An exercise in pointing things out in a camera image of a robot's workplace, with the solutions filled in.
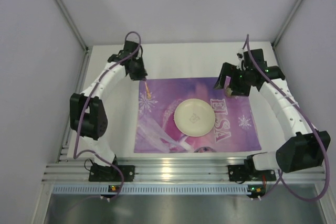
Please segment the small metal cup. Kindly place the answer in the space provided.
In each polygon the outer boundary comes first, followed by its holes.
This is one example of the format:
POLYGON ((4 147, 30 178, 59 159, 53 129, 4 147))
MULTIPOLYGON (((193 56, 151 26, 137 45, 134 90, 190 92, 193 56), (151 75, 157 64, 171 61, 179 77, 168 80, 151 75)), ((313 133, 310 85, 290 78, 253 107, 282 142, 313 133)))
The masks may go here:
POLYGON ((225 94, 227 97, 232 97, 233 96, 233 91, 230 87, 225 88, 225 94))

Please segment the gold spoon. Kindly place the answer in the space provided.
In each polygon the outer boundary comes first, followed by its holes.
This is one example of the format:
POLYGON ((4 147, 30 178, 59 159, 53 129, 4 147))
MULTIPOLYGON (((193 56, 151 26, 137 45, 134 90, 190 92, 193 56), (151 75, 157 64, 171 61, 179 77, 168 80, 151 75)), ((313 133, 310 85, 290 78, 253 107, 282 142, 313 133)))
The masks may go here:
POLYGON ((149 89, 149 86, 148 86, 147 81, 144 82, 144 85, 145 85, 145 89, 146 89, 146 96, 147 96, 147 99, 148 99, 148 100, 151 100, 151 92, 150 92, 150 89, 149 89))

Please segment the purple Elsa placemat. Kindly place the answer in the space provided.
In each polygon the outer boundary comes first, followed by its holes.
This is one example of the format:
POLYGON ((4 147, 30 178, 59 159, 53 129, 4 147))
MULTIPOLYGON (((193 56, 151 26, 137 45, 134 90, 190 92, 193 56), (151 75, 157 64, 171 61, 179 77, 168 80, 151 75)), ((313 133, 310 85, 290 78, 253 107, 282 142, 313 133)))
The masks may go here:
POLYGON ((248 97, 227 97, 213 88, 215 77, 152 79, 139 84, 136 153, 231 153, 261 150, 248 97), (204 136, 182 133, 174 122, 178 105, 188 99, 207 102, 216 116, 204 136))

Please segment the cream round plate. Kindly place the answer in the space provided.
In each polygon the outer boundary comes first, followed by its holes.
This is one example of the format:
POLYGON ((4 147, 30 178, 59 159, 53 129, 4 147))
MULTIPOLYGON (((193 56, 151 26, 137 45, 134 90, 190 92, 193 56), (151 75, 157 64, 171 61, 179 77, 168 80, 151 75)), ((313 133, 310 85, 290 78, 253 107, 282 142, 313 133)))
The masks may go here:
POLYGON ((175 109, 176 127, 190 137, 201 137, 209 133, 215 125, 215 112, 200 99, 187 99, 175 109))

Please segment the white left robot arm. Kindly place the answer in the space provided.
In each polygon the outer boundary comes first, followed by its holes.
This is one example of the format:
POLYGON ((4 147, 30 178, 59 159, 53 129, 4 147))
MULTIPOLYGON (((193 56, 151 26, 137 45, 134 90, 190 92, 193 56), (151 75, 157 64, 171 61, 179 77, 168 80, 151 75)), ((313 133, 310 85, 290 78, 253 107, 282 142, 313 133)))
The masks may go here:
POLYGON ((90 86, 70 97, 70 128, 76 132, 73 158, 83 153, 94 156, 94 163, 109 167, 116 159, 104 137, 108 118, 104 101, 125 77, 144 81, 147 72, 140 43, 126 40, 123 49, 107 60, 102 72, 90 86))

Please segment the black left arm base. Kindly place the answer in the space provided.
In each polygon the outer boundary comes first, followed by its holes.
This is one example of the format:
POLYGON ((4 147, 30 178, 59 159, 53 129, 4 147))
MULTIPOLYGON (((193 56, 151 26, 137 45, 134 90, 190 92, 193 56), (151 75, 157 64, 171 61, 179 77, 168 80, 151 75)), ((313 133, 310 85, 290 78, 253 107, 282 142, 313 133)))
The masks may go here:
MULTIPOLYGON (((118 165, 117 168, 121 171, 124 182, 132 182, 135 176, 135 166, 133 165, 118 165)), ((100 166, 94 163, 90 168, 90 182, 122 182, 120 173, 111 166, 100 166)))

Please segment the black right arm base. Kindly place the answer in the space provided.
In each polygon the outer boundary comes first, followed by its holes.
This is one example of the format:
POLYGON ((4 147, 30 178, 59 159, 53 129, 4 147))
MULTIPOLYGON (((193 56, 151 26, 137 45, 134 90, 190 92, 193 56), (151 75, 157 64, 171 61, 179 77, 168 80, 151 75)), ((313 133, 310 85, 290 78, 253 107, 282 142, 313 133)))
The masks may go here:
POLYGON ((276 175, 273 170, 250 171, 244 165, 228 165, 230 182, 243 184, 244 182, 274 182, 276 175))

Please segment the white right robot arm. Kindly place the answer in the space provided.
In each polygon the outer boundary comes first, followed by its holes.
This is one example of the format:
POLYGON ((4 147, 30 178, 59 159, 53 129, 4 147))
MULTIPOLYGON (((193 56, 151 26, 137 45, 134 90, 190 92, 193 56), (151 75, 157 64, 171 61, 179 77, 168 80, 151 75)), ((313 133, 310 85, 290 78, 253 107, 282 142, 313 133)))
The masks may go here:
POLYGON ((234 97, 247 97, 255 87, 271 107, 285 137, 285 143, 276 151, 250 155, 246 165, 253 171, 281 170, 296 172, 322 165, 324 148, 330 144, 327 131, 312 130, 308 121, 297 110, 285 75, 278 66, 268 66, 262 49, 237 54, 238 65, 223 63, 214 89, 225 89, 234 97))

